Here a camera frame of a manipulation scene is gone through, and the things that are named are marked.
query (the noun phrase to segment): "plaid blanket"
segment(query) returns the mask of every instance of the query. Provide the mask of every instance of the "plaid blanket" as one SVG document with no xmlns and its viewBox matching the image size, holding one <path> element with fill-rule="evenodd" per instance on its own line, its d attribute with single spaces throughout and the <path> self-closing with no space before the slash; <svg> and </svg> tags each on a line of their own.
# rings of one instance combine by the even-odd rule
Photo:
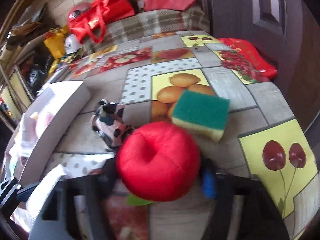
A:
<svg viewBox="0 0 320 240">
<path fill-rule="evenodd" d="M 89 37 L 84 39 L 85 49 L 89 53 L 139 39 L 156 33 L 166 33 L 185 30 L 202 30 L 209 32 L 209 20 L 198 5 L 186 11 L 156 10 L 139 13 L 135 16 L 113 22 L 107 25 L 107 31 L 102 43 L 96 44 Z M 94 30 L 96 36 L 100 30 Z"/>
</svg>

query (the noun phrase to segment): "red cushion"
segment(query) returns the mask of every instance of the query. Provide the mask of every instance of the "red cushion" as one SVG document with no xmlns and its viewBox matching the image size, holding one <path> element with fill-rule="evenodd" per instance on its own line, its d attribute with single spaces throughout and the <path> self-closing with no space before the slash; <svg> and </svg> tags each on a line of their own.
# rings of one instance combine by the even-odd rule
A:
<svg viewBox="0 0 320 240">
<path fill-rule="evenodd" d="M 220 38 L 218 40 L 244 56 L 256 70 L 259 70 L 268 79 L 273 79 L 278 74 L 276 68 L 268 64 L 250 42 L 233 38 Z"/>
<path fill-rule="evenodd" d="M 137 129 L 122 144 L 117 169 L 134 195 L 153 201 L 172 201 L 185 195 L 195 181 L 200 154 L 193 138 L 168 122 Z"/>
</svg>

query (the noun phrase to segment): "red plush apple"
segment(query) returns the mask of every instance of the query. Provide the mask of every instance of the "red plush apple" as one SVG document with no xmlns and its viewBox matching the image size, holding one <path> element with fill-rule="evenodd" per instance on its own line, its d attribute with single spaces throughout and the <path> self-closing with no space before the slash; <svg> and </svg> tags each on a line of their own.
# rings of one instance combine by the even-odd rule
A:
<svg viewBox="0 0 320 240">
<path fill-rule="evenodd" d="M 153 122 L 135 130 L 116 158 L 120 177 L 133 194 L 161 202 L 185 195 L 200 166 L 193 138 L 169 122 Z"/>
</svg>

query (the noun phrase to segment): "black plastic bag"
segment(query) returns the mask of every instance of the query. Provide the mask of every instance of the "black plastic bag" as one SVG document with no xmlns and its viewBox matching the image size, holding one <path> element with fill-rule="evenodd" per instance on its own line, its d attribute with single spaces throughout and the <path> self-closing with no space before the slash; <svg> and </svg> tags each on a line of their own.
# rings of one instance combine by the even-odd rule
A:
<svg viewBox="0 0 320 240">
<path fill-rule="evenodd" d="M 52 56 L 48 56 L 47 61 L 44 63 L 43 58 L 34 57 L 34 63 L 31 66 L 29 74 L 29 86 L 31 87 L 32 93 L 36 96 L 37 91 L 40 90 L 44 84 L 45 78 L 47 77 L 48 70 L 53 62 Z"/>
</svg>

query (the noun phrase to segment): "blue object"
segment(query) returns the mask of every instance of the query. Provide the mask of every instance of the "blue object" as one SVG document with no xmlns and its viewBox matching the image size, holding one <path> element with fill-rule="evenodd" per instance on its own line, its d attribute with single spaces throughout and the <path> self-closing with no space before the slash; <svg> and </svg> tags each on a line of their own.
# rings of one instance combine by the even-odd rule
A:
<svg viewBox="0 0 320 240">
<path fill-rule="evenodd" d="M 208 169 L 204 170 L 202 191 L 207 198 L 217 198 L 215 179 L 213 177 L 213 174 Z"/>
</svg>

